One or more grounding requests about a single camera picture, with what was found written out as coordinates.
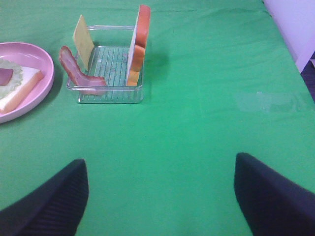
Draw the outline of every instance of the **ham slice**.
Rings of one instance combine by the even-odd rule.
[[[151,10],[140,5],[128,55],[127,86],[137,86],[146,51]]]
[[[74,56],[67,46],[60,49],[59,61],[66,70],[69,78],[76,86],[106,86],[106,81],[102,76],[90,76],[82,73]],[[83,91],[83,94],[103,95],[104,91]]]
[[[0,68],[0,85],[7,85],[12,77],[13,69]]]
[[[0,113],[13,111],[31,92],[35,85],[44,77],[43,73],[35,68],[21,66],[22,82],[11,93],[0,99]]]

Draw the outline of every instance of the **green table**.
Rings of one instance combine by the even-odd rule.
[[[249,236],[235,155],[256,156],[315,191],[314,102],[259,0],[153,1],[140,104],[77,104],[59,49],[88,25],[134,25],[138,2],[2,1],[0,42],[45,49],[55,81],[0,125],[0,209],[71,160],[87,162],[78,236]]]

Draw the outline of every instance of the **white wall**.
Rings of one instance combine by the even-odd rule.
[[[264,0],[301,72],[315,51],[315,0]]]

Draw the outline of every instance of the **cheese slice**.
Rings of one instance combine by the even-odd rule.
[[[94,43],[90,36],[87,23],[85,22],[83,15],[80,15],[77,26],[75,27],[73,41],[84,64],[84,67],[89,70],[89,60],[91,52],[94,48]]]
[[[13,111],[44,77],[38,69],[25,66],[21,66],[21,69],[23,78],[21,84],[14,91],[0,99],[0,113],[2,114]]]

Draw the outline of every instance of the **pink plate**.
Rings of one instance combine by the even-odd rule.
[[[0,123],[15,119],[37,106],[48,94],[54,81],[54,63],[50,55],[40,47],[30,43],[0,43],[0,58],[21,66],[40,69],[44,78],[12,112],[0,114]]]

